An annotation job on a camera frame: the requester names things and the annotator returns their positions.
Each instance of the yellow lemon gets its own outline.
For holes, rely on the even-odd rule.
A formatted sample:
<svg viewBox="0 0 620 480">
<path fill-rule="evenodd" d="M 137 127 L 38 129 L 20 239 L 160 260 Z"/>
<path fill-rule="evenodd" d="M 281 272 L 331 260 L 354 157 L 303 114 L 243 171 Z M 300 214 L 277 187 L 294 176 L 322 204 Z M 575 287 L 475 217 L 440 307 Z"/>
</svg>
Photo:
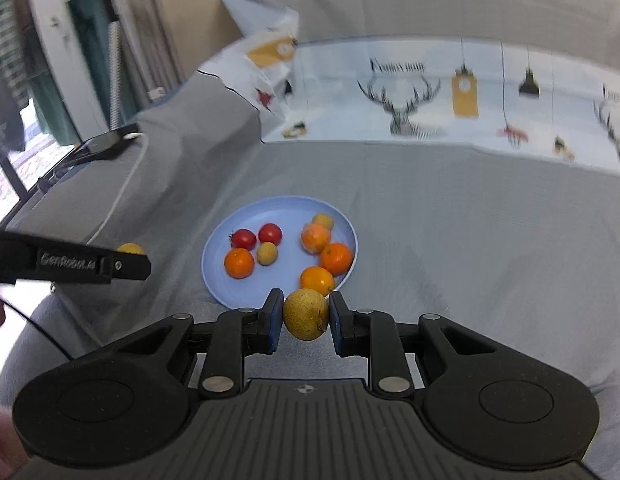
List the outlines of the yellow lemon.
<svg viewBox="0 0 620 480">
<path fill-rule="evenodd" d="M 332 228 L 334 227 L 334 220 L 330 215 L 326 215 L 325 213 L 319 213 L 318 215 L 315 215 L 312 219 L 312 223 L 320 224 L 326 229 L 329 229 L 330 231 L 332 231 Z"/>
<path fill-rule="evenodd" d="M 123 244 L 117 251 L 128 254 L 146 254 L 144 248 L 137 244 Z"/>
</svg>

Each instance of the phone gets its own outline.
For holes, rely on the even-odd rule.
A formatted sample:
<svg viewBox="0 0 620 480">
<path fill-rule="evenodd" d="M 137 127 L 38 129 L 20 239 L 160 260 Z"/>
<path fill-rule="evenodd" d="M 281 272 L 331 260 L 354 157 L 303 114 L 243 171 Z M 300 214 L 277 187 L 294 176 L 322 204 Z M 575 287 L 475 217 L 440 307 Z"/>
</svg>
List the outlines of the phone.
<svg viewBox="0 0 620 480">
<path fill-rule="evenodd" d="M 61 165 L 70 168 L 93 160 L 112 160 L 119 156 L 130 145 L 133 139 L 124 139 L 127 134 L 139 131 L 139 125 L 128 124 L 106 134 L 92 137 L 74 150 Z"/>
</svg>

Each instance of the cherry tomato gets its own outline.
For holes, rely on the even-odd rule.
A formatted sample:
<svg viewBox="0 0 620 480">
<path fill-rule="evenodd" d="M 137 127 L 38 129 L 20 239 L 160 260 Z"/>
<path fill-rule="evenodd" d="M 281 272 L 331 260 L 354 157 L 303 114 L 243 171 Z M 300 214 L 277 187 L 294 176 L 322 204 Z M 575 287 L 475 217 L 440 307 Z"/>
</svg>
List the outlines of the cherry tomato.
<svg viewBox="0 0 620 480">
<path fill-rule="evenodd" d="M 248 229 L 239 229 L 230 235 L 230 244 L 236 249 L 253 250 L 257 237 Z"/>
<path fill-rule="evenodd" d="M 259 229 L 259 240 L 262 244 L 265 242 L 271 242 L 274 245 L 279 245 L 282 238 L 283 233 L 276 224 L 265 224 L 261 229 Z"/>
</svg>

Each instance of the blue plate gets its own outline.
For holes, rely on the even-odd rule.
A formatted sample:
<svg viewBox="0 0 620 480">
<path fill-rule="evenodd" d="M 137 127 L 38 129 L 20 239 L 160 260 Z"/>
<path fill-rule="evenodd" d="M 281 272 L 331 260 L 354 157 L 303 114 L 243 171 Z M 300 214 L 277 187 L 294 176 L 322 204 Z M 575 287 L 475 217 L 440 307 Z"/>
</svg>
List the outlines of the blue plate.
<svg viewBox="0 0 620 480">
<path fill-rule="evenodd" d="M 306 253 L 300 240 L 303 226 L 312 221 L 317 213 L 327 213 L 332 217 L 332 241 L 346 244 L 354 254 L 354 261 L 347 274 L 335 277 L 335 290 L 339 290 L 357 262 L 357 234 L 341 211 L 326 202 L 306 196 L 265 198 L 238 209 L 223 220 L 203 248 L 201 273 L 207 290 L 216 301 L 228 308 L 260 308 L 273 288 L 280 288 L 287 297 L 299 288 L 301 273 L 308 267 L 319 265 L 319 257 Z M 254 272 L 242 280 L 231 278 L 223 266 L 225 255 L 231 249 L 229 236 L 238 229 L 249 229 L 258 235 L 261 226 L 268 222 L 277 224 L 283 231 L 279 257 L 272 265 L 261 266 L 256 261 L 257 242 L 257 247 L 252 251 Z"/>
</svg>

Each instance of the orange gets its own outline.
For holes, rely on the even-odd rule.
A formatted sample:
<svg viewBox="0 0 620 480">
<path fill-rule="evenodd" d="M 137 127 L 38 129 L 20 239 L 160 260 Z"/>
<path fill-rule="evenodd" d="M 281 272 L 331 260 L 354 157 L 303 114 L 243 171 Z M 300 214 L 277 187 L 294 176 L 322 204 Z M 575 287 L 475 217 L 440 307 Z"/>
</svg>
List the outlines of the orange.
<svg viewBox="0 0 620 480">
<path fill-rule="evenodd" d="M 301 243 L 310 254 L 320 254 L 331 238 L 330 230 L 320 224 L 306 224 L 301 231 Z"/>
<path fill-rule="evenodd" d="M 327 296 L 334 290 L 334 278 L 321 267 L 308 267 L 301 273 L 299 279 L 301 288 L 311 288 L 322 296 Z"/>
<path fill-rule="evenodd" d="M 254 270 L 254 258 L 247 249 L 230 249 L 225 255 L 223 266 L 230 276 L 241 280 L 250 276 Z"/>
<path fill-rule="evenodd" d="M 352 265 L 352 252 L 345 244 L 329 244 L 321 252 L 320 265 L 333 276 L 347 272 Z"/>
</svg>

